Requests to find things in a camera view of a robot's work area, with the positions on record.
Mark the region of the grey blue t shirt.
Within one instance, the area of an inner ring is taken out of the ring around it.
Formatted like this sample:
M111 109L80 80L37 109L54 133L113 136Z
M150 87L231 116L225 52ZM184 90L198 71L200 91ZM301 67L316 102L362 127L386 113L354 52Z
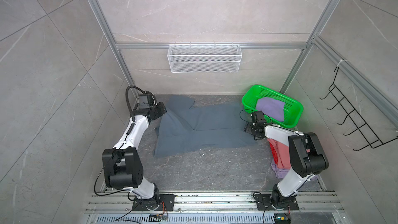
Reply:
M244 131L239 102L194 106L195 100L173 95L158 128L154 157L162 158L206 147L240 148L256 144Z

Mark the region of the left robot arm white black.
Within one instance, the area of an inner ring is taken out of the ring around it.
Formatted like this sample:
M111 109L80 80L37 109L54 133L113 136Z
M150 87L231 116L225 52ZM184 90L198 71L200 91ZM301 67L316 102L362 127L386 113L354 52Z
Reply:
M158 103L149 91L141 91L134 107L129 101L129 86L125 98L130 113L129 123L120 140L102 153L105 185L108 188L130 191L143 201L159 202L157 186L144 177L144 167L138 154L141 139L150 123L166 114L162 102Z

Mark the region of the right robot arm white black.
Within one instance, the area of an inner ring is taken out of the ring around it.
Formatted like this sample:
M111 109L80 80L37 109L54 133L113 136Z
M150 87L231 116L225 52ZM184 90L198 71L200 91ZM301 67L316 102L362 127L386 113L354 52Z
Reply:
M292 131L272 124L264 118L262 111L252 111L250 116L251 122L247 122L246 132L255 140L266 139L273 146L280 163L283 161L280 150L287 152L285 164L290 169L282 181L273 187L270 206L277 210L295 209L295 197L302 186L329 167L322 145L315 133Z

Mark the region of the purple t shirt in basket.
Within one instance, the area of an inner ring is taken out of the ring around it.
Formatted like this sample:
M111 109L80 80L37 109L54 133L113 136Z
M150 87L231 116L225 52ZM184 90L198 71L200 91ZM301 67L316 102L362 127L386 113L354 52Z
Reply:
M265 115L283 122L285 120L284 115L285 102L276 100L270 97L263 97L257 100L256 110L262 111Z

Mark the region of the green plastic basket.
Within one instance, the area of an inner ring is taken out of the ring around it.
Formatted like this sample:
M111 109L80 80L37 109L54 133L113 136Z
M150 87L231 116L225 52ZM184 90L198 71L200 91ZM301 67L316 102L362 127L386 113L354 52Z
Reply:
M244 94L241 102L244 106L244 109L248 113L250 113L251 111L255 112L258 111L256 109L258 100L265 97L278 100L284 103L283 107L284 121L277 120L276 118L272 117L270 114L263 111L265 119L267 121L274 124L278 124L284 128L294 128L297 125L304 109L302 104L297 100L292 99L275 90L269 89L261 85L253 85Z

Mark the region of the folded red t shirt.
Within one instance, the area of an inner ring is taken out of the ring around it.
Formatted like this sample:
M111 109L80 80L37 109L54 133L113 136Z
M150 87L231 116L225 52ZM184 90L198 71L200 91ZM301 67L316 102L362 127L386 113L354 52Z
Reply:
M270 146L270 149L271 149L271 152L273 155L273 161L275 164L278 164L278 153L277 153L275 147L271 143L269 143L269 146Z

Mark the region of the folded pink t shirt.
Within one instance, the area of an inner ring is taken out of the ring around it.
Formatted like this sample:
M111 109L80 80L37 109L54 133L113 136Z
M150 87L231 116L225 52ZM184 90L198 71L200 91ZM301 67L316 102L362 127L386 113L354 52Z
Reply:
M279 161L290 162L289 147L286 144L274 139L267 139L267 141L275 147Z

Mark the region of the folded purple t shirt bottom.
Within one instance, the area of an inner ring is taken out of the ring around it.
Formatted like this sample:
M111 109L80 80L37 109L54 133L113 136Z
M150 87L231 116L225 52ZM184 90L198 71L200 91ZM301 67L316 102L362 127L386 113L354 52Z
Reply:
M278 179L285 178L285 176L291 169L290 162L283 162L278 160L278 162L276 163L274 159L271 162L271 167Z

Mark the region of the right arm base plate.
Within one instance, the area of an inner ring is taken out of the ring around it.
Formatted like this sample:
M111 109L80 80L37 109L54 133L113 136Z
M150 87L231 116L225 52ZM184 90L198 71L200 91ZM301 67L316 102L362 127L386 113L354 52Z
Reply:
M298 211L299 206L296 196L282 197L279 194L272 192L271 194L261 194L255 192L253 195L257 209L259 211Z

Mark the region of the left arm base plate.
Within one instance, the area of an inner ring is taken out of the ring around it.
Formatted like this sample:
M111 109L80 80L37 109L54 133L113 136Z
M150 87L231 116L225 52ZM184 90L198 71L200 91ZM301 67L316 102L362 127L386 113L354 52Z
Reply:
M172 211L175 204L175 195L161 194L151 199L137 199L133 203L133 211Z

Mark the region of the aluminium mounting rail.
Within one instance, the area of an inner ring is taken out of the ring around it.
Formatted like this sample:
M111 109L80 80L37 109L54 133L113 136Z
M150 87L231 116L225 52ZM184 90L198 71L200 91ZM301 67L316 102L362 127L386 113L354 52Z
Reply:
M135 208L134 213L149 211L137 201L130 201L127 194L92 196L85 207L85 214L124 214ZM338 213L344 212L333 192L302 192L284 208L271 205L267 192L172 192L162 196L159 212L177 213Z

